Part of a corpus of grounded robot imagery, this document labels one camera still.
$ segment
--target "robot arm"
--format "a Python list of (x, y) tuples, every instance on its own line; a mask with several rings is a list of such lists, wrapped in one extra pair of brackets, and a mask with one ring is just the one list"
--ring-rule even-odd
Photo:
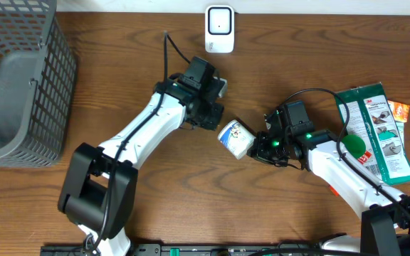
[[(306, 114), (303, 102), (282, 105), (266, 117), (268, 133), (259, 132), (248, 155), (256, 160), (276, 166), (287, 166), (290, 159), (297, 159), (308, 171), (323, 178), (338, 192), (359, 218), (375, 206), (387, 206), (391, 201), (379, 194), (371, 184), (353, 171), (337, 153), (337, 137), (328, 130), (315, 132)], [(341, 144), (342, 152), (347, 150)], [(388, 186), (368, 171), (354, 157), (347, 154), (351, 164), (367, 178), (379, 184), (398, 201), (404, 195)]]
[[(130, 122), (121, 132), (112, 139), (99, 145), (104, 149), (103, 153), (114, 156), (118, 147), (125, 137), (139, 125), (147, 116), (154, 111), (157, 106), (160, 94), (154, 93), (147, 107)], [(170, 95), (165, 95), (160, 109), (133, 138), (127, 143), (125, 150), (122, 151), (120, 159), (130, 161), (132, 166), (139, 169), (157, 145), (172, 131), (182, 125), (186, 116), (186, 107), (179, 100)]]
[[(341, 148), (343, 152), (347, 153), (344, 144), (341, 144)], [(401, 200), (400, 196), (404, 195), (401, 191), (379, 180), (350, 154), (347, 154), (347, 158), (367, 178), (382, 186), (387, 193), (398, 201)], [(335, 141), (330, 140), (316, 145), (314, 149), (308, 151), (307, 160), (310, 171), (329, 183), (359, 218), (362, 218), (362, 213), (370, 208), (391, 204), (391, 201), (378, 193), (344, 161), (340, 160)]]
[[(322, 249), (376, 255), (410, 255), (410, 196), (380, 181), (340, 144), (328, 130), (316, 131), (303, 102), (282, 104), (266, 116), (268, 132), (258, 132), (248, 155), (277, 167), (298, 160), (338, 192), (362, 220), (362, 237), (340, 236), (320, 245)], [(382, 195), (382, 191), (393, 201)], [(409, 229), (402, 237), (395, 227)]]
[[(215, 101), (217, 97), (224, 96), (227, 82), (213, 77), (214, 71), (215, 68), (205, 60), (194, 57), (184, 74), (175, 74), (167, 81), (156, 84), (147, 107), (116, 136), (97, 148), (84, 143), (75, 150), (58, 209), (87, 234), (87, 239), (96, 241), (101, 235), (102, 241), (93, 254), (126, 255), (130, 241), (124, 226), (134, 204), (138, 169), (163, 138), (184, 122), (204, 129), (216, 129), (224, 107)], [(147, 119), (161, 99), (156, 114)], [(108, 198), (108, 188), (92, 177), (109, 178), (115, 163), (113, 157), (121, 142), (140, 124), (143, 126), (130, 137), (116, 161), (112, 193)], [(104, 225), (103, 216), (108, 200), (111, 204), (107, 225), (104, 232), (98, 234)]]

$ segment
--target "gray plastic basket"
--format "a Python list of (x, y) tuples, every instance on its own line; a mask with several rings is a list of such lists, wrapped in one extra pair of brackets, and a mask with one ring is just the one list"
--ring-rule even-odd
[(55, 0), (0, 0), (0, 166), (49, 166), (62, 152), (77, 67), (55, 11)]

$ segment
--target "white cylinder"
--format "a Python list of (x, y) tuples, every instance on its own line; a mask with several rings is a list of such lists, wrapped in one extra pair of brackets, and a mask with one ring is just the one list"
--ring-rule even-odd
[(253, 146), (252, 135), (238, 121), (232, 120), (219, 133), (218, 140), (237, 158), (241, 159)]

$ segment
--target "white plug-in device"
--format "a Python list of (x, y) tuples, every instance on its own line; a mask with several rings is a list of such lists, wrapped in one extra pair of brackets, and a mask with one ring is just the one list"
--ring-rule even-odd
[(208, 6), (205, 11), (205, 50), (230, 53), (235, 41), (235, 12), (227, 5)]

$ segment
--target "wooden table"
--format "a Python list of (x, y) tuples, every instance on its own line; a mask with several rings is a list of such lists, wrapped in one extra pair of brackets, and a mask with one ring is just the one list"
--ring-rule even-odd
[[(127, 125), (162, 79), (162, 37), (200, 56), (228, 80), (219, 129), (238, 117), (258, 131), (290, 93), (334, 91), (382, 81), (387, 96), (410, 104), (409, 16), (236, 16), (231, 54), (204, 49), (204, 15), (58, 14), (80, 57), (64, 156), (44, 169), (0, 169), (0, 255), (38, 255), (45, 244), (79, 243), (84, 235), (56, 204), (68, 162), (82, 142), (97, 146)], [(169, 48), (169, 72), (186, 63)], [(338, 132), (335, 101), (302, 96), (317, 128)], [(140, 170), (131, 238), (166, 243), (277, 243), (338, 232), (359, 235), (352, 209), (306, 171), (234, 159), (218, 132), (177, 130)], [(410, 113), (406, 124), (410, 160)], [(397, 186), (410, 194), (410, 183)]]

